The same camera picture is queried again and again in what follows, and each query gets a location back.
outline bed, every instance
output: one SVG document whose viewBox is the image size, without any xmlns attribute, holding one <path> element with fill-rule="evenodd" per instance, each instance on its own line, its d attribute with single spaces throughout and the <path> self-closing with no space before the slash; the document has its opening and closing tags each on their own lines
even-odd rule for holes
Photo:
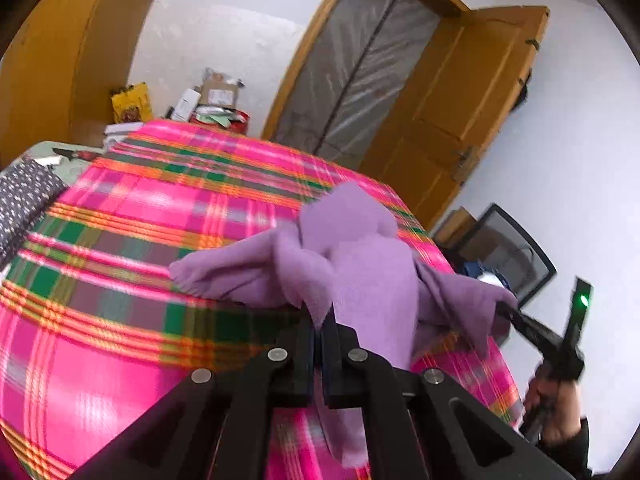
<svg viewBox="0 0 640 480">
<path fill-rule="evenodd" d="M 270 142 L 153 121 L 98 158 L 28 235 L 0 289 L 0 427 L 28 472 L 63 480 L 193 368 L 229 370 L 296 322 L 181 293 L 167 266 L 296 217 L 356 181 L 399 236 L 452 272 L 388 186 Z M 413 365 L 438 366 L 506 422 L 522 405 L 490 340 L 480 360 L 451 333 Z M 369 478 L 329 455 L 313 408 L 274 414 L 269 479 Z"/>
</svg>

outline black patterned pillow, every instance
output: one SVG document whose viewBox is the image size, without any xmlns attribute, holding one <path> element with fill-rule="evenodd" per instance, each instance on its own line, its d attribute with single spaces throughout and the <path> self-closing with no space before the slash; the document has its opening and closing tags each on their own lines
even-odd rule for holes
<svg viewBox="0 0 640 480">
<path fill-rule="evenodd" d="M 30 158 L 4 171 L 0 176 L 0 269 L 14 258 L 27 231 L 65 189 L 60 177 Z"/>
</svg>

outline sleeve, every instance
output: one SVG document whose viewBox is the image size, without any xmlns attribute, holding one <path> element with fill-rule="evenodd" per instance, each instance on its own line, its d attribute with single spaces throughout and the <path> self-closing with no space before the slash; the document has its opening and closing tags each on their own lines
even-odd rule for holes
<svg viewBox="0 0 640 480">
<path fill-rule="evenodd" d="M 560 467 L 575 477 L 576 480 L 590 480 L 593 475 L 587 467 L 589 452 L 589 424 L 587 419 L 581 420 L 580 433 L 558 446 L 545 446 L 540 442 L 538 447 Z"/>
</svg>

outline door panel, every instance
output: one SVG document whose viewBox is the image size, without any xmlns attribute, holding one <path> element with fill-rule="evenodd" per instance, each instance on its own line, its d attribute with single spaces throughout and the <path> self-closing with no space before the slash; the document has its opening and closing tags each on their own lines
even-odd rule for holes
<svg viewBox="0 0 640 480">
<path fill-rule="evenodd" d="M 546 7 L 444 18 L 360 166 L 429 228 L 511 110 L 536 54 Z"/>
</svg>

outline silver bolt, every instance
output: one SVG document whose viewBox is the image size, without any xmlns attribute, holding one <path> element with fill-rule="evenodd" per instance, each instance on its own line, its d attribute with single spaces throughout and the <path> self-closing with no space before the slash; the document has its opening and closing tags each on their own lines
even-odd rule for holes
<svg viewBox="0 0 640 480">
<path fill-rule="evenodd" d="M 422 374 L 424 380 L 431 384 L 440 384 L 444 381 L 444 374 L 442 370 L 438 370 L 437 368 L 429 368 L 425 370 Z"/>
<path fill-rule="evenodd" d="M 272 361 L 279 362 L 284 361 L 284 359 L 286 359 L 288 355 L 289 354 L 287 354 L 287 351 L 284 348 L 272 348 L 271 350 L 269 350 L 267 357 Z"/>
<path fill-rule="evenodd" d="M 369 357 L 367 351 L 363 350 L 362 348 L 352 348 L 351 350 L 349 350 L 349 353 L 347 355 L 349 356 L 349 359 L 351 359 L 352 361 L 356 361 L 357 363 L 366 361 L 367 357 Z"/>
<path fill-rule="evenodd" d="M 211 370 L 198 368 L 191 372 L 191 380 L 196 384 L 208 383 L 212 377 Z"/>
</svg>

